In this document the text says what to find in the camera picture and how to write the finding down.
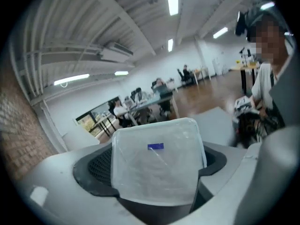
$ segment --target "blue label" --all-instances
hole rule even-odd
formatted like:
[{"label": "blue label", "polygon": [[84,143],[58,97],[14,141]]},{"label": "blue label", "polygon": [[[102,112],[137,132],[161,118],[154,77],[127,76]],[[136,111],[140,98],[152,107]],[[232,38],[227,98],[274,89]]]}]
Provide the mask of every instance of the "blue label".
[{"label": "blue label", "polygon": [[164,144],[163,143],[148,144],[148,150],[158,150],[158,149],[164,149]]}]

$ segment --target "ceiling vent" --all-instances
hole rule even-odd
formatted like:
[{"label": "ceiling vent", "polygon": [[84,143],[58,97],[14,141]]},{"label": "ceiling vent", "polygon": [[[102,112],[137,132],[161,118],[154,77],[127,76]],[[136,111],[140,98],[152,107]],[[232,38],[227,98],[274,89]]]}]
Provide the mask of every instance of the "ceiling vent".
[{"label": "ceiling vent", "polygon": [[101,52],[101,60],[109,60],[121,63],[127,61],[132,56],[132,51],[117,43],[109,43]]}]

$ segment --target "window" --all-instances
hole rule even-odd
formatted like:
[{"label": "window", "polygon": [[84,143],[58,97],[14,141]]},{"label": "window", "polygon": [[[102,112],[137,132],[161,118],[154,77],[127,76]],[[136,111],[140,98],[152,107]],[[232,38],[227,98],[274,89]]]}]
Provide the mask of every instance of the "window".
[{"label": "window", "polygon": [[[90,134],[92,134],[93,136],[97,136],[103,130],[103,123],[107,128],[109,128],[111,126],[110,122],[113,123],[115,121],[114,115],[112,115],[109,112],[109,104],[116,98],[118,97],[114,97],[106,103],[103,103],[98,107],[95,107],[94,109],[86,112],[85,114],[78,117],[76,121],[79,125],[84,127],[84,129],[87,130]],[[106,118],[103,120],[103,123],[101,123],[101,125],[96,125],[96,123],[104,117]]]}]

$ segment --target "white ceiling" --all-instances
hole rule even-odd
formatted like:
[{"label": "white ceiling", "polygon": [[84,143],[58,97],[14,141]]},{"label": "white ceiling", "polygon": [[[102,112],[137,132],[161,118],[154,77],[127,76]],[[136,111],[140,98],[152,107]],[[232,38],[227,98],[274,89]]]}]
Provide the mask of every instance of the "white ceiling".
[{"label": "white ceiling", "polygon": [[[36,0],[11,37],[15,67],[31,99],[53,96],[53,82],[73,75],[92,75],[85,83],[120,79],[117,70],[130,71],[138,60],[167,49],[173,38],[200,38],[235,26],[239,10],[264,0],[179,0],[179,13],[170,16],[168,1],[157,0]],[[96,52],[118,42],[134,55],[120,64],[99,60]],[[75,89],[73,82],[61,91]]]}]

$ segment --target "brick wall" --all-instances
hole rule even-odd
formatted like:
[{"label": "brick wall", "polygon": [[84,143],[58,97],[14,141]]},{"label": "brick wall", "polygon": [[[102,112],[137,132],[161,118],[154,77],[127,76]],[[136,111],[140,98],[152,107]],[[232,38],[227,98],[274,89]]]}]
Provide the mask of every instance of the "brick wall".
[{"label": "brick wall", "polygon": [[10,176],[16,180],[54,154],[8,59],[0,63],[0,149]]}]

